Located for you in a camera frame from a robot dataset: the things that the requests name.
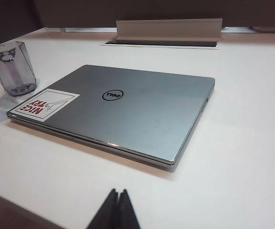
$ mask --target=dell laptop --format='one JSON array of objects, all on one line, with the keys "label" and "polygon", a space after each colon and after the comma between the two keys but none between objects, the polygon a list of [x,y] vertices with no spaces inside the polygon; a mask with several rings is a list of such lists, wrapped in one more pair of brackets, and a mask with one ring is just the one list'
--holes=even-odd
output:
[{"label": "dell laptop", "polygon": [[7,112],[12,121],[174,171],[214,78],[85,65]]}]

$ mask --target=sticker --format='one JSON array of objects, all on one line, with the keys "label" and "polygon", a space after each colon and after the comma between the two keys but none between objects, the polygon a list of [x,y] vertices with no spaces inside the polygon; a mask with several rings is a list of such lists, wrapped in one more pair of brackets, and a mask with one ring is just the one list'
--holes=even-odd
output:
[{"label": "sticker", "polygon": [[45,89],[43,92],[29,99],[11,112],[44,122],[78,96],[79,94]]}]

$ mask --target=laptop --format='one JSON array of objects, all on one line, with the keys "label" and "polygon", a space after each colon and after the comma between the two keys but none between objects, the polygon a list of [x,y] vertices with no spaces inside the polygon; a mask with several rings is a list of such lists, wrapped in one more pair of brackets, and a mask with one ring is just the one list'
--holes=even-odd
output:
[{"label": "laptop", "polygon": [[84,65],[7,116],[173,172],[214,83],[209,77]]}]

